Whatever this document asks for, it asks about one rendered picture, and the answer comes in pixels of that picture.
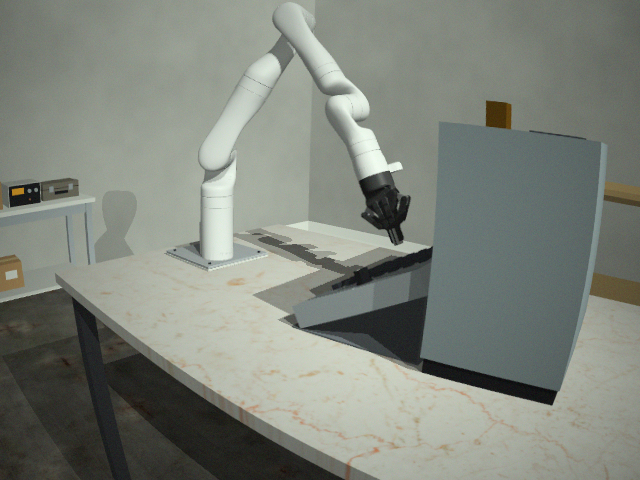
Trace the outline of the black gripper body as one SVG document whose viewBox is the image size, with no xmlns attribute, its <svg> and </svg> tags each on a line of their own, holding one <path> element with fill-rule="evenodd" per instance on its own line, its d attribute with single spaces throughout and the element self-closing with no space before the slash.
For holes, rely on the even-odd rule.
<svg viewBox="0 0 640 480">
<path fill-rule="evenodd" d="M 395 187 L 390 171 L 383 171 L 368 176 L 360 180 L 359 184 L 363 195 L 366 195 L 366 206 L 374 213 L 376 213 L 376 210 L 372 206 L 372 201 L 378 201 L 383 214 L 386 215 L 385 208 L 382 203 L 383 197 L 388 198 L 391 212 L 396 211 L 398 206 L 397 193 L 399 193 L 399 190 Z"/>
</svg>

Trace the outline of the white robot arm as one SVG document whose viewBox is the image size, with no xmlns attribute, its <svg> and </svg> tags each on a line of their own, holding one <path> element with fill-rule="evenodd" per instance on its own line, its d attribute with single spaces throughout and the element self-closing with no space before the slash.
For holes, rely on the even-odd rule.
<svg viewBox="0 0 640 480">
<path fill-rule="evenodd" d="M 276 8 L 272 21 L 282 35 L 246 69 L 199 148 L 198 161 L 206 170 L 201 185 L 200 255 L 206 260 L 233 257 L 235 143 L 296 52 L 319 90 L 332 96 L 325 105 L 326 117 L 347 147 L 358 182 L 383 171 L 392 174 L 403 169 L 400 162 L 387 165 L 373 131 L 356 124 L 369 116 L 368 100 L 313 35 L 314 16 L 299 4 L 287 2 Z"/>
</svg>

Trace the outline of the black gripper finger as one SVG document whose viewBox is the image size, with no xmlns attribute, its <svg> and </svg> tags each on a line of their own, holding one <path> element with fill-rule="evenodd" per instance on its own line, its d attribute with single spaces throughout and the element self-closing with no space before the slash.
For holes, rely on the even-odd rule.
<svg viewBox="0 0 640 480">
<path fill-rule="evenodd" d="M 374 207 L 374 209 L 376 210 L 376 213 L 378 215 L 375 216 L 374 212 L 369 209 L 368 207 L 366 208 L 365 212 L 361 213 L 361 217 L 364 218 L 366 221 L 368 221 L 370 224 L 372 224 L 374 227 L 376 227 L 377 229 L 381 230 L 381 229 L 385 229 L 388 232 L 390 241 L 392 244 L 394 244 L 394 246 L 397 246 L 393 233 L 392 233 L 392 227 L 390 226 L 390 222 L 389 219 L 387 218 L 386 215 L 383 214 L 381 207 L 378 203 L 378 201 L 373 201 L 372 205 Z M 380 219 L 380 220 L 379 220 Z M 389 222 L 389 223 L 387 223 Z"/>
<path fill-rule="evenodd" d="M 397 193 L 399 209 L 391 213 L 391 208 L 389 205 L 389 201 L 387 197 L 382 198 L 382 203 L 385 208 L 386 216 L 389 219 L 390 226 L 392 227 L 392 233 L 397 245 L 402 244 L 404 240 L 404 236 L 402 234 L 400 224 L 406 220 L 409 204 L 411 197 L 409 195 L 405 196 L 400 193 Z M 398 213 L 397 213 L 398 212 Z M 393 219 L 395 217 L 395 219 Z"/>
</svg>

